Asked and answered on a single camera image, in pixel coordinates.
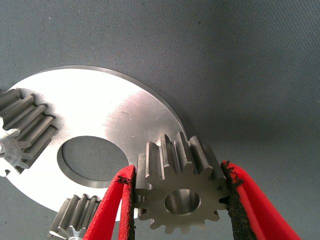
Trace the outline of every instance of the gray fabric background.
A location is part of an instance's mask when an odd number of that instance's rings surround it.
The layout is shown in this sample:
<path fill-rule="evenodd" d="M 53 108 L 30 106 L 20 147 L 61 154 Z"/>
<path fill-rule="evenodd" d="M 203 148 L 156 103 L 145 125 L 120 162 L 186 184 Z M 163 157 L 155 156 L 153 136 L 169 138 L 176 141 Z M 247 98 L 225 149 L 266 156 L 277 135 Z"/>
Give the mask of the gray fabric background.
<path fill-rule="evenodd" d="M 5 90 L 64 65 L 145 83 L 189 136 L 244 167 L 303 239 L 319 238 L 319 1 L 3 0 L 0 63 Z M 44 240 L 55 213 L 0 184 L 0 240 Z M 230 240 L 220 215 L 188 235 L 137 220 L 136 239 Z"/>

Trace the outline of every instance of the circular metal plate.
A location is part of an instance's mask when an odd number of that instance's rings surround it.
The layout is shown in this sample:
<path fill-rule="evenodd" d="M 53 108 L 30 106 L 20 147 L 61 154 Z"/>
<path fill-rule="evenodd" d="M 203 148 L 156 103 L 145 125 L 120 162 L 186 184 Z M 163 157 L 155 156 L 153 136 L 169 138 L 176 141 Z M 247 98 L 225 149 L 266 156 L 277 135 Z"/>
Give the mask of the circular metal plate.
<path fill-rule="evenodd" d="M 77 175 L 57 161 L 60 147 L 71 138 L 94 136 L 117 145 L 129 164 L 137 165 L 146 143 L 166 133 L 173 138 L 184 128 L 169 105 L 146 86 L 124 74 L 90 66 L 54 68 L 30 76 L 12 88 L 35 103 L 47 104 L 57 127 L 51 143 L 30 169 L 8 179 L 39 204 L 58 211 L 73 195 L 102 198 L 109 181 Z"/>

